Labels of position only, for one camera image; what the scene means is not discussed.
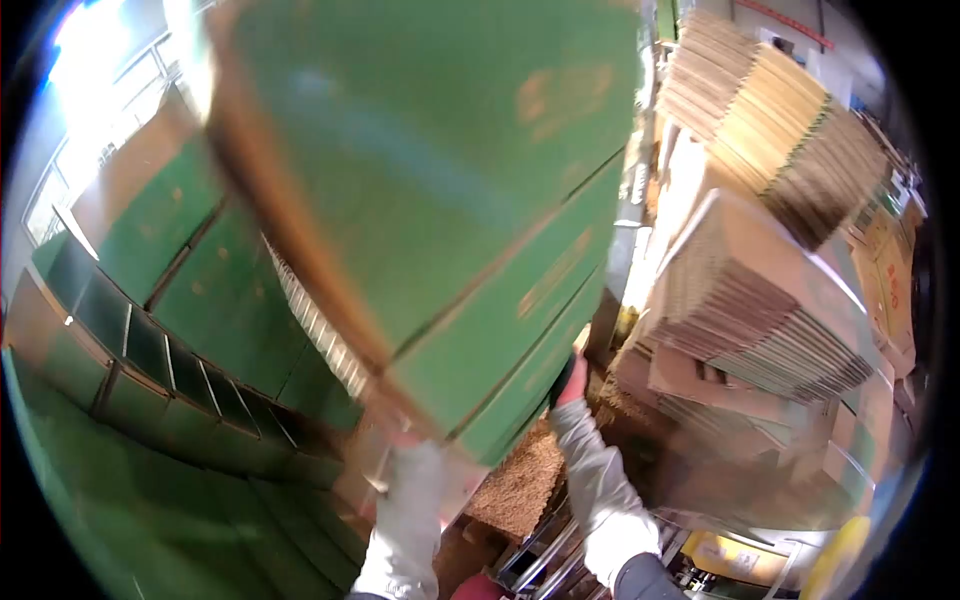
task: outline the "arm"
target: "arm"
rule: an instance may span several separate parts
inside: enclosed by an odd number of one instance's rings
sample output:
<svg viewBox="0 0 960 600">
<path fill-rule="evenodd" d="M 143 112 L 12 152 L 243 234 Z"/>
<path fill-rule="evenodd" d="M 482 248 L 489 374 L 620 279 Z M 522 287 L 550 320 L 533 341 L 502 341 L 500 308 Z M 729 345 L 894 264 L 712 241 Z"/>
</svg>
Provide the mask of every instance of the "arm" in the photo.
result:
<svg viewBox="0 0 960 600">
<path fill-rule="evenodd" d="M 632 557 L 660 555 L 657 524 L 627 481 L 620 451 L 600 438 L 582 395 L 558 401 L 550 424 L 564 453 L 573 516 L 584 535 L 584 564 L 612 588 Z"/>
<path fill-rule="evenodd" d="M 367 558 L 348 598 L 436 600 L 444 457 L 433 442 L 394 447 L 390 488 L 376 502 Z"/>
<path fill-rule="evenodd" d="M 584 535 L 584 565 L 621 600 L 682 599 L 660 564 L 657 524 L 623 472 L 623 459 L 607 447 L 584 400 L 587 361 L 573 374 L 550 411 L 550 424 L 566 461 L 573 517 Z"/>
</svg>

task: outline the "green panel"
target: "green panel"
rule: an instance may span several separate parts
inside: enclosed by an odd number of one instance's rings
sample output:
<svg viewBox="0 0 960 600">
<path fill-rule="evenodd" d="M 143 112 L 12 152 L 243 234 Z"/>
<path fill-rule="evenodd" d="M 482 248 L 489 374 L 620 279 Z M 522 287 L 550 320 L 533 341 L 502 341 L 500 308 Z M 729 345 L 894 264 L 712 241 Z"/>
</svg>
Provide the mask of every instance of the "green panel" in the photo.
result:
<svg viewBox="0 0 960 600">
<path fill-rule="evenodd" d="M 330 508 L 330 492 L 316 492 L 297 486 L 283 487 L 283 493 L 301 508 L 337 541 L 340 548 L 354 564 L 362 565 L 367 557 L 368 540 L 362 540 L 357 532 Z"/>
<path fill-rule="evenodd" d="M 90 410 L 100 385 L 107 376 L 107 366 L 80 345 L 66 327 L 59 331 L 48 347 L 47 358 L 40 367 L 43 376 L 84 410 Z"/>
<path fill-rule="evenodd" d="M 270 410 L 287 439 L 297 449 L 293 459 L 286 465 L 284 477 L 321 490 L 332 488 L 333 482 L 343 472 L 344 464 L 328 445 L 323 430 L 316 426 L 316 422 L 278 404 L 271 405 Z"/>
<path fill-rule="evenodd" d="M 621 163 L 612 161 L 592 178 L 470 295 L 455 318 L 437 325 L 391 366 L 388 375 L 421 403 L 441 435 L 474 410 L 603 264 Z"/>
<path fill-rule="evenodd" d="M 657 35 L 659 39 L 677 41 L 676 0 L 657 0 Z"/>
<path fill-rule="evenodd" d="M 45 281 L 49 280 L 50 269 L 53 267 L 60 249 L 66 243 L 68 237 L 73 237 L 67 230 L 57 233 L 52 238 L 36 247 L 32 255 L 36 271 L 40 273 Z"/>
<path fill-rule="evenodd" d="M 130 302 L 100 271 L 86 286 L 76 317 L 114 356 L 123 356 Z"/>
<path fill-rule="evenodd" d="M 104 399 L 100 419 L 142 444 L 157 447 L 161 442 L 160 420 L 168 400 L 126 372 L 120 372 Z"/>
<path fill-rule="evenodd" d="M 124 358 L 167 390 L 173 390 L 163 331 L 138 306 L 131 312 Z"/>
<path fill-rule="evenodd" d="M 280 426 L 271 412 L 270 401 L 243 387 L 237 388 L 237 391 L 247 406 L 247 410 L 250 411 L 253 421 L 256 422 L 257 429 L 260 430 L 260 442 L 275 445 L 284 452 L 293 452 L 293 442 L 287 437 L 283 427 Z"/>
<path fill-rule="evenodd" d="M 544 396 L 570 356 L 571 345 L 589 323 L 604 286 L 598 268 L 516 369 L 469 421 L 457 438 L 469 456 L 495 468 L 545 407 Z"/>
<path fill-rule="evenodd" d="M 110 596 L 276 597 L 200 471 L 98 425 L 9 351 L 4 370 L 40 490 Z"/>
<path fill-rule="evenodd" d="M 212 392 L 206 382 L 206 375 L 200 361 L 185 347 L 174 340 L 170 343 L 170 366 L 174 373 L 174 392 L 210 415 L 219 412 L 213 402 Z"/>
<path fill-rule="evenodd" d="M 57 238 L 54 238 L 42 246 L 44 250 L 39 252 L 37 257 L 40 262 L 38 268 L 54 296 L 57 297 L 63 308 L 69 312 L 77 305 L 77 299 L 84 293 L 87 282 L 94 275 L 97 269 L 97 261 L 72 234 L 63 232 L 60 235 L 63 235 L 61 243 L 57 241 Z M 58 243 L 60 243 L 60 248 L 53 261 L 50 262 L 49 269 L 46 269 L 44 265 L 49 259 L 46 246 L 53 245 L 51 246 L 52 250 Z"/>
<path fill-rule="evenodd" d="M 161 448 L 176 458 L 207 467 L 211 465 L 211 438 L 217 418 L 178 396 L 170 398 L 157 427 Z"/>
<path fill-rule="evenodd" d="M 235 473 L 282 476 L 293 448 L 269 438 L 261 440 L 260 428 L 234 385 L 212 367 L 205 370 L 223 419 L 210 440 L 209 463 Z"/>
<path fill-rule="evenodd" d="M 623 147 L 638 25 L 580 0 L 241 12 L 233 50 L 388 348 Z"/>
<path fill-rule="evenodd" d="M 204 359 L 270 397 L 307 344 L 258 229 L 235 207 L 184 260 L 154 316 Z"/>
<path fill-rule="evenodd" d="M 232 314 L 241 288 L 250 281 L 260 248 L 257 236 L 250 215 L 228 206 L 154 307 L 157 321 L 204 358 L 211 358 L 207 338 Z"/>
<path fill-rule="evenodd" d="M 304 600 L 339 600 L 343 596 L 283 534 L 250 484 L 213 471 L 206 476 L 247 550 L 280 595 Z"/>
<path fill-rule="evenodd" d="M 217 401 L 217 409 L 224 422 L 243 431 L 249 432 L 255 438 L 260 437 L 260 430 L 257 428 L 250 411 L 240 400 L 236 387 L 227 379 L 223 373 L 205 366 L 206 380 L 210 383 L 210 390 Z"/>
<path fill-rule="evenodd" d="M 276 401 L 340 431 L 352 430 L 363 415 L 363 407 L 350 398 L 310 345 L 303 349 Z"/>
<path fill-rule="evenodd" d="M 281 486 L 259 480 L 252 480 L 251 485 L 310 563 L 341 592 L 348 592 L 360 574 L 360 565 L 353 563 Z"/>
<path fill-rule="evenodd" d="M 222 197 L 196 134 L 110 226 L 97 249 L 100 268 L 142 306 Z"/>
<path fill-rule="evenodd" d="M 332 490 L 343 470 L 343 463 L 330 455 L 297 452 L 284 465 L 283 479 L 317 490 Z"/>
</svg>

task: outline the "dark sleeve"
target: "dark sleeve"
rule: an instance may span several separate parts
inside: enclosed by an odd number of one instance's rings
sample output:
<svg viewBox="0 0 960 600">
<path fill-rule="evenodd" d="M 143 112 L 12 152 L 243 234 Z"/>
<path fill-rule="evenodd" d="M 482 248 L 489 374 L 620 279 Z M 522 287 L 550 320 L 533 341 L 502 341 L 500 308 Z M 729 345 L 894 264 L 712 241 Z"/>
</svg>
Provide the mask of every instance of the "dark sleeve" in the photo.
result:
<svg viewBox="0 0 960 600">
<path fill-rule="evenodd" d="M 613 583 L 616 600 L 686 600 L 656 554 L 637 554 L 620 569 Z"/>
<path fill-rule="evenodd" d="M 366 593 L 365 591 L 352 591 L 344 596 L 344 600 L 393 600 L 393 598 L 383 598 L 375 593 Z"/>
</svg>

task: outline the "bright light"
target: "bright light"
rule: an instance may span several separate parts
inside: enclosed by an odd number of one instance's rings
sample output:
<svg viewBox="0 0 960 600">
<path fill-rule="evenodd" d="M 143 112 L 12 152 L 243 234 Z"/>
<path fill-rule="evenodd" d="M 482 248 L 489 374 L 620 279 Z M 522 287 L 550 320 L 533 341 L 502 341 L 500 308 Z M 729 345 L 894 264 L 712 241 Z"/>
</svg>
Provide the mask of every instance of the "bright light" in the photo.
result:
<svg viewBox="0 0 960 600">
<path fill-rule="evenodd" d="M 121 108 L 111 88 L 130 45 L 130 32 L 119 16 L 123 2 L 79 5 L 63 19 L 54 38 L 60 56 L 49 79 L 60 98 L 70 143 L 92 156 L 106 145 L 110 119 Z"/>
</svg>

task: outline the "yellow object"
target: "yellow object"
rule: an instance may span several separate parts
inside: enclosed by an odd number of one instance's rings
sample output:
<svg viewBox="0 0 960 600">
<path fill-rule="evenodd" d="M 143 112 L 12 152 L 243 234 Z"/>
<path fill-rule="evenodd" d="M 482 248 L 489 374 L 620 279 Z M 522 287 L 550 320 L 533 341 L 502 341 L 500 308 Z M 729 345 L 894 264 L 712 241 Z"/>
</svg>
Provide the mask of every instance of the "yellow object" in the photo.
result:
<svg viewBox="0 0 960 600">
<path fill-rule="evenodd" d="M 699 569 L 758 586 L 772 586 L 786 564 L 786 557 L 709 531 L 690 534 L 681 552 Z"/>
<path fill-rule="evenodd" d="M 820 600 L 826 597 L 827 592 L 833 589 L 860 555 L 868 534 L 870 520 L 867 517 L 855 516 L 847 521 L 810 569 L 810 576 L 800 593 L 800 600 Z"/>
</svg>

